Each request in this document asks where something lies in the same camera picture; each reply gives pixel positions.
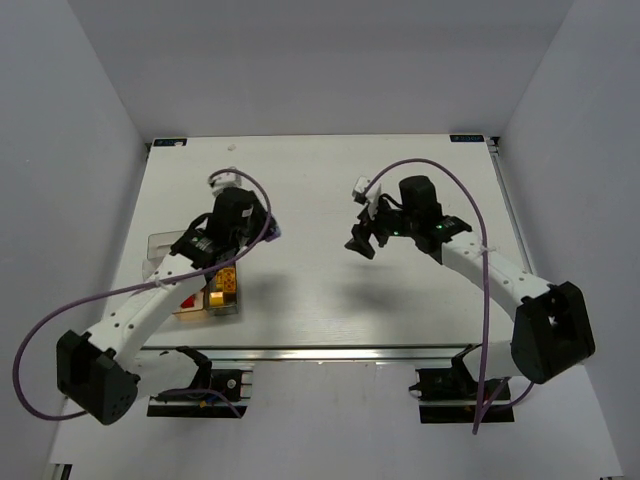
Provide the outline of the purple round lego piece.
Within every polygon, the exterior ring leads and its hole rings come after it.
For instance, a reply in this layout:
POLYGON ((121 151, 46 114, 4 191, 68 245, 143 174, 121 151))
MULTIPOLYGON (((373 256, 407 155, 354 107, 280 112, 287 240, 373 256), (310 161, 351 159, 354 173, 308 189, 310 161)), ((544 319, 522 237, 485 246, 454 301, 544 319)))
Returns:
POLYGON ((282 235, 282 231, 280 229, 280 227, 275 224, 274 226, 270 226, 266 233, 264 234, 262 240, 265 242, 272 242, 278 238, 280 238, 282 235))

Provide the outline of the yellow two-by-three lego brick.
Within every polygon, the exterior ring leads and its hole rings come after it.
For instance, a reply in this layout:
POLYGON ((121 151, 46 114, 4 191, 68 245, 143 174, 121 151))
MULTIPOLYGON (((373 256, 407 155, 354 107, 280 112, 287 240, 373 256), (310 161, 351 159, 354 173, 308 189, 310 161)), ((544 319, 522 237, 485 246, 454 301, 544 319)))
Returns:
POLYGON ((225 267, 216 273, 215 288, 225 294, 237 292, 236 268, 234 266, 225 267))

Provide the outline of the red two-by-two lego brick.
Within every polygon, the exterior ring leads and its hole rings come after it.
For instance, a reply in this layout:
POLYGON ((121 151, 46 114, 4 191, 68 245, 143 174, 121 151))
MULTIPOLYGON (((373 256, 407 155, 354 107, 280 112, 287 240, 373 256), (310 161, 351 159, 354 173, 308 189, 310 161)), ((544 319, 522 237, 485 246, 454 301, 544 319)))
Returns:
POLYGON ((194 308, 195 307, 195 296, 190 296, 188 297, 186 300, 184 300, 181 303, 181 308, 182 309, 189 309, 189 308, 194 308))

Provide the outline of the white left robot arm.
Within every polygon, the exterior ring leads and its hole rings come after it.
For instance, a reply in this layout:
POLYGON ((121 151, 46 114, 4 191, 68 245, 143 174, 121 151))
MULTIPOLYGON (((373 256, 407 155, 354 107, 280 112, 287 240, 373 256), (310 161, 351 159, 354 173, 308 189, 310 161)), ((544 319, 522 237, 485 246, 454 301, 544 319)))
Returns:
POLYGON ((86 332, 56 345, 59 390, 103 425, 122 418, 140 397, 205 395, 211 362, 193 347, 144 356, 142 347, 180 305, 262 240, 278 235, 260 184, 218 189, 211 211, 196 217, 145 285, 86 332))

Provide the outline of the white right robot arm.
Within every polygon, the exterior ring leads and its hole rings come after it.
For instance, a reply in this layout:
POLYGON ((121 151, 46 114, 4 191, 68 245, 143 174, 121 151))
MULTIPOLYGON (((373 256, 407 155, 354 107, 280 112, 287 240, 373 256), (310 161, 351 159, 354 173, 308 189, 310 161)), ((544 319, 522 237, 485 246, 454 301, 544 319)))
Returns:
POLYGON ((422 253, 488 293, 512 320, 510 339, 486 347, 468 346, 452 359, 456 379, 476 389, 482 380, 524 377, 542 385, 591 357, 596 350, 582 291, 571 282, 553 284, 483 246, 462 219, 445 215, 428 177, 399 184, 395 202, 368 179, 352 191, 363 209, 352 227, 348 250, 371 259, 372 242, 384 247, 392 237, 414 241, 422 253))

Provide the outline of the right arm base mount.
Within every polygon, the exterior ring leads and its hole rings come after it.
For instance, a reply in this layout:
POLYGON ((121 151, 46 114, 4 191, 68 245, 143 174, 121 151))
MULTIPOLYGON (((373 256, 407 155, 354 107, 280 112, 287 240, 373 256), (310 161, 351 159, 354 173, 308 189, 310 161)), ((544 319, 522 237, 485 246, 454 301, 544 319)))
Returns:
MULTIPOLYGON (((478 345, 469 344, 457 353, 446 367, 416 370, 417 382, 408 388, 409 394, 419 402, 421 424, 472 424, 476 414, 477 382, 465 370, 462 357, 473 352, 478 345)), ((487 380, 484 387, 486 402, 497 396, 484 414, 484 423, 512 423, 515 421, 507 384, 501 379, 487 380)))

